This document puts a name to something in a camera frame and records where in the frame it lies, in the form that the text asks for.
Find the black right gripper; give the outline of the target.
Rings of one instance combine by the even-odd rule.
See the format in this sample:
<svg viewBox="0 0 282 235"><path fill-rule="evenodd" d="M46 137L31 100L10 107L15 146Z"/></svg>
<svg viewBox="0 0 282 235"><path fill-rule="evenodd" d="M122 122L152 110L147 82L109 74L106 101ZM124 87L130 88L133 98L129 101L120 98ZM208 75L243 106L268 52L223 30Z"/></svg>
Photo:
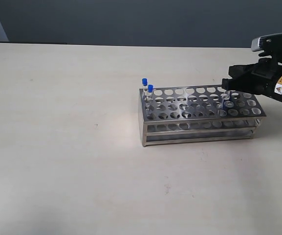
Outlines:
<svg viewBox="0 0 282 235"><path fill-rule="evenodd" d="M282 97L282 50L259 52L256 65L230 66L231 79L222 79L221 87L227 91ZM253 77L253 81L241 77Z"/></svg>

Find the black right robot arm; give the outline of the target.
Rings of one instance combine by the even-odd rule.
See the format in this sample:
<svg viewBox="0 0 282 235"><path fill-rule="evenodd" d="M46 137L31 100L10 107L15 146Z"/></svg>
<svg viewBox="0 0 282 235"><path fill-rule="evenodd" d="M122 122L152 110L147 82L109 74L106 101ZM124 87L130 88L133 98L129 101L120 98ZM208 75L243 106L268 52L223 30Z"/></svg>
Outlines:
<svg viewBox="0 0 282 235"><path fill-rule="evenodd" d="M230 79L222 79L222 88L263 95L282 103L282 47L259 49L257 63L229 67Z"/></svg>

